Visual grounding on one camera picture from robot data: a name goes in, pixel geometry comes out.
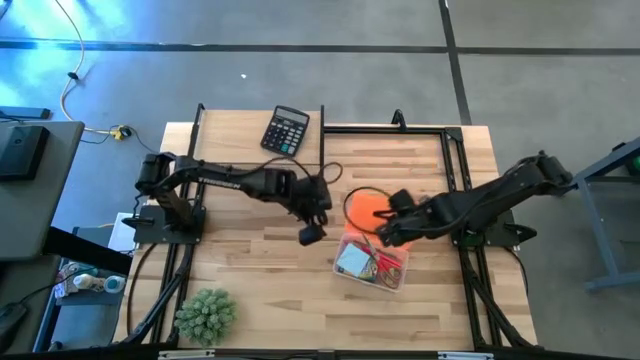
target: gray desk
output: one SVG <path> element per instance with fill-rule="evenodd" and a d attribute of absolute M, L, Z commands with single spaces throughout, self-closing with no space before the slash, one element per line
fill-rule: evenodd
<path fill-rule="evenodd" d="M 13 126 L 41 125 L 49 138 L 35 179 L 0 182 L 0 261 L 56 254 L 98 268 L 127 274 L 131 258 L 51 226 L 84 124 L 28 121 L 0 124 L 0 147 Z"/>
<path fill-rule="evenodd" d="M 53 284 L 59 265 L 60 257 L 56 255 L 38 256 L 31 260 L 2 264 L 0 306 L 19 301 L 30 292 Z M 32 351 L 50 294 L 51 291 L 41 291 L 26 302 L 29 312 L 18 329 L 16 339 L 5 354 Z"/>
<path fill-rule="evenodd" d="M 40 125 L 49 138 L 35 179 L 0 182 L 0 306 L 54 283 L 60 257 L 127 274 L 131 258 L 51 226 L 84 124 L 71 121 L 0 123 L 0 148 L 9 128 Z M 42 291 L 27 301 L 29 312 L 6 353 L 31 352 L 50 299 Z"/>
<path fill-rule="evenodd" d="M 84 124 L 71 121 L 27 121 L 51 132 L 36 178 L 31 181 L 0 182 L 0 261 L 30 259 L 42 253 L 71 163 L 80 143 Z M 0 124 L 0 149 L 8 128 Z"/>

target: white cable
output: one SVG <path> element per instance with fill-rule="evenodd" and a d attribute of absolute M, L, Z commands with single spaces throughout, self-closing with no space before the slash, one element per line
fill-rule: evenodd
<path fill-rule="evenodd" d="M 67 12 L 67 10 L 65 10 L 64 6 L 62 6 L 62 4 L 60 4 L 60 1 L 58 0 L 54 0 L 56 2 L 56 4 L 58 4 L 58 6 L 60 7 L 60 10 L 62 10 L 62 12 L 64 13 L 64 15 L 67 17 L 67 19 L 69 19 L 69 22 L 71 23 L 71 25 L 73 26 L 73 29 L 76 31 L 76 34 L 78 35 L 78 40 L 80 41 L 80 61 L 78 61 L 78 65 L 76 65 L 76 68 L 73 69 L 72 73 L 75 74 L 76 76 L 78 75 L 78 70 L 80 70 L 80 67 L 82 66 L 82 63 L 84 62 L 84 40 L 82 40 L 82 35 L 80 35 L 80 30 L 78 30 L 78 27 L 76 26 L 76 23 L 73 21 L 73 19 L 71 18 L 71 16 L 69 15 L 69 13 Z M 64 101 L 67 98 L 67 95 L 69 94 L 69 86 L 71 85 L 71 81 L 73 81 L 73 79 L 71 77 L 69 77 L 69 80 L 67 80 L 67 83 L 64 86 L 64 89 L 62 90 L 62 93 L 60 94 L 60 109 L 62 109 L 62 112 L 64 113 L 64 116 L 67 117 L 67 120 L 69 121 L 75 121 L 71 115 L 69 115 L 69 113 L 67 112 L 67 108 L 64 106 Z M 94 133 L 98 133 L 98 134 L 111 134 L 111 131 L 108 130 L 96 130 L 96 129 L 91 129 L 85 126 L 84 131 L 90 131 L 90 132 L 94 132 Z"/>

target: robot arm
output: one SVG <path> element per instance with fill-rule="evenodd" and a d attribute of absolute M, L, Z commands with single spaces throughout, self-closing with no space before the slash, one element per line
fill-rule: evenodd
<path fill-rule="evenodd" d="M 571 179 L 555 157 L 540 152 L 470 191 L 438 194 L 415 205 L 403 189 L 389 198 L 391 210 L 375 214 L 387 221 L 375 232 L 385 246 L 401 246 L 421 237 L 435 239 L 461 230 L 481 232 L 500 214 L 531 196 L 562 193 Z"/>
<path fill-rule="evenodd" d="M 170 164 L 174 163 L 173 172 Z M 302 245 L 312 244 L 326 235 L 326 210 L 331 209 L 331 196 L 322 176 L 298 179 L 294 171 L 267 168 L 252 170 L 195 160 L 172 153 L 146 156 L 135 186 L 142 195 L 155 199 L 164 210 L 165 224 L 171 231 L 189 231 L 195 225 L 192 205 L 178 197 L 174 189 L 196 182 L 239 190 L 249 197 L 282 205 L 307 225 L 299 233 Z"/>

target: gray floor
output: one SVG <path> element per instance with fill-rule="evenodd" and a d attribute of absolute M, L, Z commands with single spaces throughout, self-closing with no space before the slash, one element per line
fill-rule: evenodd
<path fill-rule="evenodd" d="M 445 44 L 435 0 L 63 3 L 87 40 Z M 448 3 L 459 46 L 640 46 L 640 2 L 633 0 Z M 33 11 L 38 4 L 51 11 Z M 45 0 L 14 2 L 0 20 L 0 37 L 75 39 L 54 6 Z M 2 105 L 48 107 L 54 119 L 63 119 L 59 92 L 78 55 L 0 50 Z M 461 56 L 460 62 L 472 121 L 490 126 L 501 169 L 545 149 L 578 171 L 620 141 L 640 135 L 638 60 Z M 68 100 L 74 117 L 100 128 L 130 124 L 154 148 L 164 124 L 191 121 L 198 102 L 226 109 L 269 109 L 277 103 L 313 109 L 325 104 L 327 121 L 363 123 L 387 122 L 401 108 L 412 123 L 460 123 L 448 58 L 441 54 L 91 51 L 85 71 L 83 85 Z M 132 184 L 144 154 L 135 141 L 82 144 L 54 224 L 65 229 L 94 226 L 111 222 L 118 211 L 130 211 Z M 516 208 L 516 217 L 539 231 L 523 246 L 522 258 L 540 344 L 640 357 L 640 286 L 597 294 L 583 290 L 584 281 L 604 268 L 577 194 L 532 199 Z M 59 340 L 74 341 L 72 323 L 66 332 L 57 331 Z M 87 338 L 83 344 L 103 341 Z"/>

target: wooden tabletop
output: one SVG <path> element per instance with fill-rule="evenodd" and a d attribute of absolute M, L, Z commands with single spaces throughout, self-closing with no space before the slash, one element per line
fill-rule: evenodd
<path fill-rule="evenodd" d="M 309 114 L 312 121 L 296 158 L 317 164 L 319 113 Z M 195 157 L 245 164 L 273 157 L 259 147 L 270 115 L 270 111 L 206 111 Z M 489 129 L 464 126 L 462 130 L 473 185 L 498 176 Z M 189 123 L 168 123 L 162 150 L 185 154 L 190 131 Z M 414 242 L 406 282 L 397 294 L 332 272 L 344 232 L 341 206 L 346 193 L 363 185 L 390 192 L 406 188 L 416 199 L 447 191 L 439 140 L 430 135 L 326 134 L 324 151 L 325 162 L 341 163 L 344 174 L 330 185 L 334 209 L 325 227 L 328 236 L 308 247 L 297 241 L 301 224 L 279 205 L 229 189 L 206 189 L 207 224 L 196 247 L 187 297 L 201 288 L 222 287 L 236 299 L 239 318 L 222 347 L 472 349 L 460 263 L 448 236 Z M 462 184 L 455 161 L 454 165 L 457 183 Z M 167 248 L 158 245 L 140 272 L 132 299 L 134 326 L 158 296 Z M 143 250 L 137 251 L 131 274 Z M 503 249 L 487 248 L 487 259 L 496 302 L 521 334 L 535 343 L 518 263 Z M 167 307 L 163 340 L 173 306 L 172 302 Z M 478 308 L 483 334 L 489 339 L 486 311 Z M 123 301 L 114 340 L 126 336 L 125 313 Z M 180 346 L 197 347 L 186 339 L 180 340 Z"/>

